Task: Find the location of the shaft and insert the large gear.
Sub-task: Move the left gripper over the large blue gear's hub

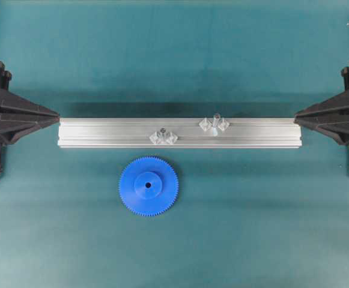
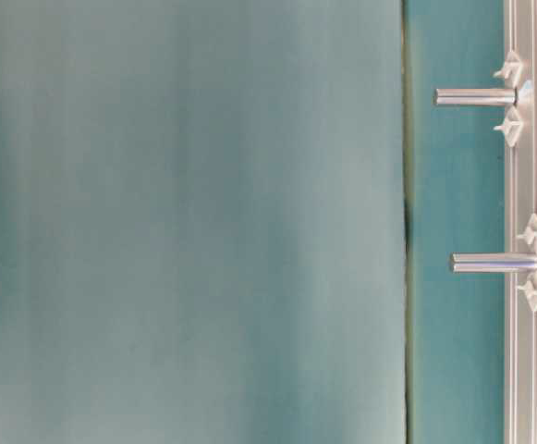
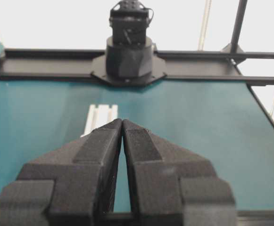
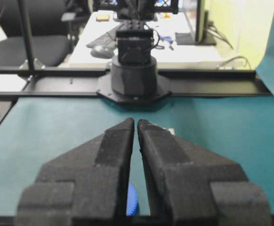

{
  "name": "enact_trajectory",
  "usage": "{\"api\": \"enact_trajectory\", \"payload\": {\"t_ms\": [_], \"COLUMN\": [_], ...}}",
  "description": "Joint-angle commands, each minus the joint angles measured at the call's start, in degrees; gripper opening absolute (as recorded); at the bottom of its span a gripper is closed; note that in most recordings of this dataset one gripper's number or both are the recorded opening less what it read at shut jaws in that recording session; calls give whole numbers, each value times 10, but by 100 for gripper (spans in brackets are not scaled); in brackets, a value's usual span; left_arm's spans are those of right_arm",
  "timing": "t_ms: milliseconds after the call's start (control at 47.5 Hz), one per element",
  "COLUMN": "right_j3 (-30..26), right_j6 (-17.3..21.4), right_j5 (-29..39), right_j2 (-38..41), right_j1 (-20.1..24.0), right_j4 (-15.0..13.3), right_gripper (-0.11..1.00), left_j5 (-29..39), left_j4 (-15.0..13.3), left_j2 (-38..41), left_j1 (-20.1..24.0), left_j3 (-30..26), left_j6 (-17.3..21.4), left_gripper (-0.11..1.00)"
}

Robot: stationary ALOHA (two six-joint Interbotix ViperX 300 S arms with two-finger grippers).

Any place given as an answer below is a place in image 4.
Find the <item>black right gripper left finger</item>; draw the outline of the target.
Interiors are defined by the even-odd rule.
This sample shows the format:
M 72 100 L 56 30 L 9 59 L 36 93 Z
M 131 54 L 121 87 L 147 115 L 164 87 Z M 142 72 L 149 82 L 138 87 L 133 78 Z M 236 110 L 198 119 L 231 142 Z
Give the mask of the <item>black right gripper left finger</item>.
M 44 163 L 17 205 L 17 226 L 88 225 L 125 216 L 134 120 Z

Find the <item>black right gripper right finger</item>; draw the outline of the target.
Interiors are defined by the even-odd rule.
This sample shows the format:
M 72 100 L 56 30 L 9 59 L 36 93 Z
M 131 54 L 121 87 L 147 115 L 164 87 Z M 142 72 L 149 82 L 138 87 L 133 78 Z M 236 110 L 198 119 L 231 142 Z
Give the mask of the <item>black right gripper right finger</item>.
M 148 120 L 137 128 L 152 213 L 174 226 L 272 225 L 264 190 L 239 163 Z

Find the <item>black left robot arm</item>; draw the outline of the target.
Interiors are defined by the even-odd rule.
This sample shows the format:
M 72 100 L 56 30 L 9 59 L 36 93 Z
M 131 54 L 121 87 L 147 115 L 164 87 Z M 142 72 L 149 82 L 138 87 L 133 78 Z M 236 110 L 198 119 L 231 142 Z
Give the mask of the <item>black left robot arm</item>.
M 112 57 L 110 72 L 98 78 L 97 94 L 119 104 L 147 105 L 172 94 L 168 78 L 158 74 L 151 51 L 157 46 L 154 30 L 145 29 L 155 13 L 178 13 L 178 1 L 157 5 L 155 0 L 103 0 L 93 2 L 93 10 L 113 10 L 124 19 L 116 31 L 118 54 Z

